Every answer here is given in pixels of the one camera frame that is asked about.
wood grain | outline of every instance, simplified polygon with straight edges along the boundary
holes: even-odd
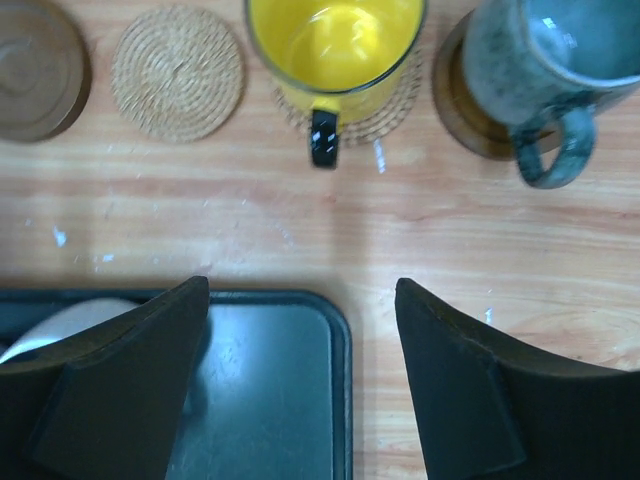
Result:
[[[240,1],[188,2],[229,22],[249,77],[234,117],[189,146],[138,133],[110,93],[120,34],[156,2],[61,3],[89,39],[93,91],[60,137],[0,144],[3,285],[168,286],[199,273],[214,286],[329,296],[354,336],[357,478],[425,477],[393,310],[399,277],[478,319],[491,309],[494,326],[539,347],[640,366],[640,97],[599,120],[587,172],[558,191],[526,188],[513,164],[459,146],[428,81],[382,142],[386,173],[371,146],[343,150],[335,173],[313,171],[271,101]],[[428,64],[476,3],[431,3]]]

yellow mug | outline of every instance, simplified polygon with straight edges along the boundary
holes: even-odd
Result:
[[[245,0],[255,49],[311,116],[316,167],[336,168],[342,125],[387,103],[426,11],[426,0]]]

teal ceramic mug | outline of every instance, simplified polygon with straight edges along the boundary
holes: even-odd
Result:
[[[510,133],[520,173],[559,188],[586,167],[594,116],[640,86],[638,0],[486,0],[472,15],[463,51],[474,99]],[[560,151],[545,168],[540,133],[556,124]]]

coaster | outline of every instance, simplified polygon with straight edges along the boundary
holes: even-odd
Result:
[[[0,0],[0,138],[54,137],[80,116],[91,67],[79,31],[43,0]]]
[[[373,143],[391,133],[407,118],[420,93],[423,53],[422,45],[417,42],[413,52],[407,58],[406,69],[387,104],[365,120],[343,125],[340,146],[353,147]],[[278,109],[286,116],[289,125],[301,135],[308,135],[311,128],[309,114],[291,105],[277,86],[274,89],[273,98]]]
[[[218,16],[176,5],[138,17],[122,36],[111,86],[124,118],[173,143],[213,133],[244,88],[240,48]]]
[[[482,110],[464,79],[462,47],[472,14],[455,26],[438,51],[432,74],[433,100],[440,120],[460,144],[485,158],[513,160],[507,129]],[[559,145],[557,132],[542,132],[538,142],[541,152]]]

dark green tray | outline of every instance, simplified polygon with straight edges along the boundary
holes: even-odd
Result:
[[[83,300],[156,290],[0,292],[0,339]],[[351,334],[300,291],[212,291],[166,480],[351,480]]]

